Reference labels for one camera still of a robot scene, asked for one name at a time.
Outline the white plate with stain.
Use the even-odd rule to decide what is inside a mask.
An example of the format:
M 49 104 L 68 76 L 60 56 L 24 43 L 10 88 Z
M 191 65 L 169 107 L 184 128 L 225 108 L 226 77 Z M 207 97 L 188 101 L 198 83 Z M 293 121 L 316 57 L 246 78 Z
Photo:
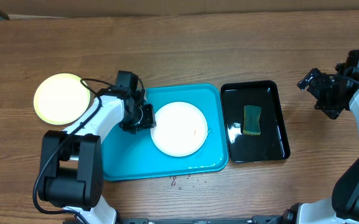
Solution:
M 197 152 L 208 136 L 203 113 L 186 102 L 164 105 L 155 114 L 156 126 L 151 129 L 155 146 L 164 154 L 185 157 Z

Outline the yellow plate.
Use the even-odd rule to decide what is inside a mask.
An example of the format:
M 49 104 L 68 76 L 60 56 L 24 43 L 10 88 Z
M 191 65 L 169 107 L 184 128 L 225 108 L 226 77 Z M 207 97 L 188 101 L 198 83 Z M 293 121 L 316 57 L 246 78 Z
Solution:
M 81 78 L 71 73 L 59 73 L 44 80 L 36 89 L 33 105 L 37 116 L 53 125 L 68 124 L 78 119 L 88 108 L 90 91 Z

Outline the green and yellow sponge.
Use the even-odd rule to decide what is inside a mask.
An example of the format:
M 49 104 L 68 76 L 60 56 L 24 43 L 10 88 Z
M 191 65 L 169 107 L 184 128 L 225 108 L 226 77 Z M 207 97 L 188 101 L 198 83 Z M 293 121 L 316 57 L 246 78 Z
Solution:
M 244 106 L 243 134 L 251 136 L 259 136 L 261 134 L 259 125 L 261 110 L 261 107 L 255 105 Z

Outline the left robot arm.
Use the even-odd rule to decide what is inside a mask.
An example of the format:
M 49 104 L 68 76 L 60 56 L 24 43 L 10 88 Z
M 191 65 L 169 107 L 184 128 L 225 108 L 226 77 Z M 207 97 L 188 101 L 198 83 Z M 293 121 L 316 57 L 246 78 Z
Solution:
M 115 127 L 136 134 L 156 125 L 146 91 L 101 89 L 91 107 L 63 131 L 43 136 L 34 207 L 46 215 L 71 214 L 79 223 L 116 223 L 102 196 L 102 143 Z

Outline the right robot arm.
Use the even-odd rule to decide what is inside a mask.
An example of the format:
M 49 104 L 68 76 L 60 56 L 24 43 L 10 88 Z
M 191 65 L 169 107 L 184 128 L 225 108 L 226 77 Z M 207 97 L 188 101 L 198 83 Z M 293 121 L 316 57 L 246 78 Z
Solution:
M 329 118 L 349 110 L 357 122 L 359 134 L 359 68 L 336 66 L 336 74 L 312 69 L 298 84 L 317 99 L 315 108 Z M 359 223 L 359 158 L 339 178 L 331 197 L 314 203 L 297 203 L 271 223 Z

